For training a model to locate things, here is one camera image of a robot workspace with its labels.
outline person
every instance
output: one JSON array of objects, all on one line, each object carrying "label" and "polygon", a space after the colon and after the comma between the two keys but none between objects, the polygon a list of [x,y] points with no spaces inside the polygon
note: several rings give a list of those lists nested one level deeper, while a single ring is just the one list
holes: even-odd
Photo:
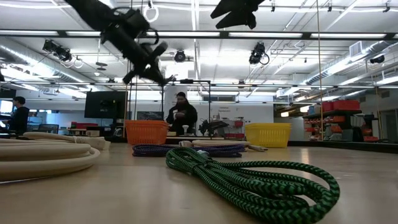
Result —
[{"label": "person", "polygon": [[185,93],[177,94],[177,104],[169,111],[166,122],[172,124],[169,131],[175,131],[177,135],[184,135],[183,125],[188,125],[187,133],[192,133],[192,129],[198,120],[196,109],[188,102]]},{"label": "person", "polygon": [[27,129],[27,120],[29,117],[29,109],[24,106],[25,98],[17,96],[12,101],[17,108],[10,120],[3,121],[4,124],[9,125],[9,130],[15,131],[16,134],[24,134]]}]

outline computer monitor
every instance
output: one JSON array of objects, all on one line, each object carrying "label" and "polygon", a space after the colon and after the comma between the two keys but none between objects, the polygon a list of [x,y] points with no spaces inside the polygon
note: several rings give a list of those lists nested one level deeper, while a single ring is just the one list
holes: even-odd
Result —
[{"label": "computer monitor", "polygon": [[125,110],[125,91],[96,91],[87,93],[85,118],[124,119]]},{"label": "computer monitor", "polygon": [[14,104],[11,101],[0,100],[0,114],[1,115],[10,116],[13,108],[14,108]]}]

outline coiled white cable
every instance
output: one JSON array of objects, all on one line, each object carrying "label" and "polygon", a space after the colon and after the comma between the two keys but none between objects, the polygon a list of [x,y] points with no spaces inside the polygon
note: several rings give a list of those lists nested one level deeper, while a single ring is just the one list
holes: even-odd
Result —
[{"label": "coiled white cable", "polygon": [[25,133],[24,136],[47,140],[0,139],[0,182],[50,177],[86,169],[100,155],[99,149],[108,149],[110,145],[103,138],[49,133]]}]

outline chair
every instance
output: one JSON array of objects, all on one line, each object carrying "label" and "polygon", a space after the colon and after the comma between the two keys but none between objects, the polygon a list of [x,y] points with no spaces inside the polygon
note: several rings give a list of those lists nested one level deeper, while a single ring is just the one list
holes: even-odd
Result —
[{"label": "chair", "polygon": [[40,124],[39,132],[47,132],[52,134],[58,134],[59,125],[57,124]]}]

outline green braided cable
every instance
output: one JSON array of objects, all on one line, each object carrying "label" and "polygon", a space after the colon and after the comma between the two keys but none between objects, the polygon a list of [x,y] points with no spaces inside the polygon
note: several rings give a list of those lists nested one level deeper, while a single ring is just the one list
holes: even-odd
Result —
[{"label": "green braided cable", "polygon": [[[242,210],[266,223],[316,223],[340,197],[340,187],[328,172],[299,162],[217,162],[189,147],[170,150],[166,164],[171,169],[199,176],[212,190]],[[263,172],[250,167],[294,169],[322,178],[329,189],[303,177]],[[298,195],[312,199],[308,202]]]}]

